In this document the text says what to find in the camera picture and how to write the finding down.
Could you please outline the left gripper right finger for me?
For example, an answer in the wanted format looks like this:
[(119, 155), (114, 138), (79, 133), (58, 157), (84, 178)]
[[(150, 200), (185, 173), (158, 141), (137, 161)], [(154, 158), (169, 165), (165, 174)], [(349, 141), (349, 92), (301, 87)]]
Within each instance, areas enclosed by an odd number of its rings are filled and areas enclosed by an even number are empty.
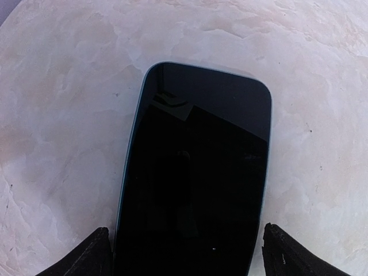
[(276, 224), (265, 225), (263, 241), (262, 255), (267, 276), (348, 276), (311, 253)]

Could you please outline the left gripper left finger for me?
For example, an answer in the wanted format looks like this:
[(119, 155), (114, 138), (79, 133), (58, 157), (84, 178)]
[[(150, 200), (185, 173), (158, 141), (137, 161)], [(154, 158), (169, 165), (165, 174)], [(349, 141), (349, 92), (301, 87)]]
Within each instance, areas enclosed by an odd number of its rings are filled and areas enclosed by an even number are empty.
[(99, 227), (64, 258), (37, 276), (111, 276), (112, 252), (107, 227)]

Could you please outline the black phone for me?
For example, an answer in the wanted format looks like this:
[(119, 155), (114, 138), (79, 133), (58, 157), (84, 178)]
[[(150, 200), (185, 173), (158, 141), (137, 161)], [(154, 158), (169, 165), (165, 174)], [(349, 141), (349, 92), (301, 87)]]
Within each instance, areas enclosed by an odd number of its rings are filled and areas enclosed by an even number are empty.
[(247, 275), (270, 124), (270, 92), (254, 78), (152, 66), (129, 143), (114, 275)]

